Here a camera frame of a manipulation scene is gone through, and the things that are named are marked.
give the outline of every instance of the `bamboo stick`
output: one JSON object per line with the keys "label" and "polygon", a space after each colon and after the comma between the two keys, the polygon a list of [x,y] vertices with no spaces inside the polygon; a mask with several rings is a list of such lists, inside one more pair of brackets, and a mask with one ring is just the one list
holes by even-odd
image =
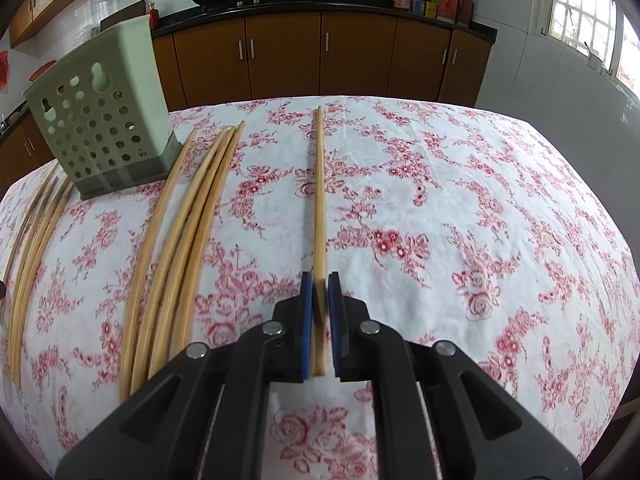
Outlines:
{"label": "bamboo stick", "polygon": [[[31,225],[29,235],[27,236],[27,240],[24,244],[24,251],[22,252],[22,257],[20,258],[20,266],[18,266],[18,272],[15,277],[15,283],[14,283],[12,294],[11,294],[11,303],[9,304],[8,341],[11,341],[12,334],[14,333],[14,330],[15,330],[15,308],[18,302],[18,297],[20,295],[20,290],[22,288],[22,280],[27,270],[27,261],[29,260],[31,251],[36,250],[33,247],[34,246],[33,241],[35,240],[36,236],[38,235],[38,232],[40,231],[42,216],[47,210],[47,202],[49,202],[49,199],[57,183],[58,183],[58,178],[56,177],[53,179],[53,181],[47,187],[47,190],[44,192],[44,197],[42,199],[42,202],[40,202],[40,205],[38,206],[38,211],[36,212],[36,216],[33,219],[33,224]],[[11,346],[8,347],[7,351],[8,351],[7,361],[8,361],[9,368],[11,368],[12,357],[13,357]]]}
{"label": "bamboo stick", "polygon": [[174,217],[171,229],[169,230],[169,234],[167,235],[162,247],[160,261],[156,267],[156,273],[154,274],[153,282],[151,284],[149,297],[146,300],[145,313],[142,316],[142,324],[140,325],[140,333],[138,335],[138,343],[136,345],[133,369],[131,373],[131,394],[134,394],[146,380],[151,338],[153,337],[154,329],[156,327],[156,316],[158,314],[158,306],[162,297],[162,291],[164,290],[164,280],[166,279],[167,271],[172,262],[172,258],[174,257],[175,248],[180,239],[180,234],[184,228],[184,221],[191,209],[193,199],[200,189],[200,184],[207,174],[207,170],[213,160],[213,156],[218,151],[223,139],[225,139],[226,133],[228,133],[228,129],[220,133],[216,142],[211,145],[209,152],[198,168],[198,171],[189,185],[187,193],[182,199],[180,209],[178,209],[178,212]]}
{"label": "bamboo stick", "polygon": [[62,212],[65,209],[66,204],[71,198],[72,193],[75,190],[75,186],[71,183],[69,177],[65,179],[60,186],[60,189],[56,193],[53,201],[51,202],[49,209],[45,213],[44,222],[47,223],[47,227],[43,232],[42,236],[39,236],[39,240],[36,238],[34,242],[34,248],[37,248],[36,253],[30,258],[28,264],[28,273],[25,276],[26,280],[22,280],[22,286],[20,288],[20,298],[18,298],[18,303],[16,304],[16,319],[15,319],[15,330],[14,330],[14,340],[9,341],[9,343],[13,343],[14,348],[14,360],[12,362],[13,365],[13,377],[14,384],[16,388],[20,389],[20,357],[22,354],[22,334],[24,333],[24,322],[27,318],[27,310],[29,308],[29,300],[31,299],[31,289],[33,288],[33,282],[35,279],[36,272],[38,271],[38,267],[40,266],[40,262],[42,260],[42,256],[47,250],[47,245],[49,244],[49,239],[51,238],[51,234],[53,233],[60,217],[62,216]]}
{"label": "bamboo stick", "polygon": [[[209,233],[211,219],[216,210],[216,202],[224,186],[229,162],[236,150],[238,139],[242,136],[243,129],[244,121],[234,129],[232,135],[228,136],[225,146],[220,148],[216,154],[216,158],[209,168],[209,173],[202,186],[200,186],[198,198],[191,211],[191,216],[184,234],[182,235],[180,248],[178,248],[177,257],[174,258],[172,265],[172,273],[164,290],[164,299],[162,300],[162,307],[158,316],[158,325],[156,326],[156,334],[154,336],[154,348],[151,354],[149,378],[155,375],[168,361],[180,284],[182,284],[182,287],[185,287],[191,286],[191,283],[194,282],[193,278],[185,275],[184,270],[185,267],[187,267],[187,262],[189,262],[188,269],[190,269],[191,272],[194,272],[195,269],[200,269],[204,245],[198,236],[202,238],[202,232]],[[194,238],[198,239],[197,246],[195,245]]]}
{"label": "bamboo stick", "polygon": [[314,283],[317,307],[311,341],[313,374],[326,375],[326,202],[324,198],[324,112],[316,113],[316,222],[314,229]]}
{"label": "bamboo stick", "polygon": [[127,307],[124,317],[124,330],[122,334],[122,358],[120,361],[120,402],[124,402],[129,398],[131,390],[131,371],[133,368],[133,358],[136,351],[136,341],[138,338],[138,313],[140,311],[140,300],[144,291],[146,282],[146,273],[149,269],[151,255],[158,238],[158,230],[162,225],[162,220],[169,204],[169,199],[174,193],[176,182],[184,162],[184,158],[191,147],[191,143],[195,138],[196,130],[193,129],[187,137],[184,146],[180,150],[178,157],[171,168],[169,177],[167,178],[162,193],[158,198],[154,212],[149,221],[149,227],[146,229],[145,240],[142,242],[142,248],[138,255],[136,269],[133,273],[131,281],[131,290],[127,299]]}
{"label": "bamboo stick", "polygon": [[[31,219],[31,216],[33,215],[33,212],[36,209],[36,206],[38,205],[38,202],[40,201],[40,199],[42,198],[42,195],[44,194],[45,190],[47,189],[47,186],[49,185],[49,181],[51,180],[51,177],[53,176],[53,174],[56,172],[56,170],[58,169],[59,163],[56,162],[53,165],[53,168],[51,168],[51,171],[49,171],[49,173],[47,174],[47,176],[45,177],[44,181],[42,182],[42,184],[40,184],[40,187],[38,188],[38,192],[36,193],[36,196],[33,197],[33,200],[31,200],[31,203],[29,204],[29,208],[27,209],[27,212],[24,215],[24,218],[22,219],[22,224],[20,225],[20,229],[18,230],[18,235],[17,237],[15,237],[14,240],[14,246],[11,248],[11,253],[9,254],[9,259],[7,260],[6,263],[6,267],[4,268],[4,284],[6,285],[7,283],[9,283],[9,279],[11,278],[11,269],[14,266],[14,260],[15,260],[15,256],[18,252],[18,248],[20,247],[20,242],[22,241],[22,236],[24,235],[25,230],[27,229],[27,225],[29,224],[29,220]],[[37,226],[32,224],[31,225],[32,230],[37,229]],[[2,316],[2,307],[4,306],[4,300],[6,298],[0,298],[0,327],[3,327],[3,316]]]}

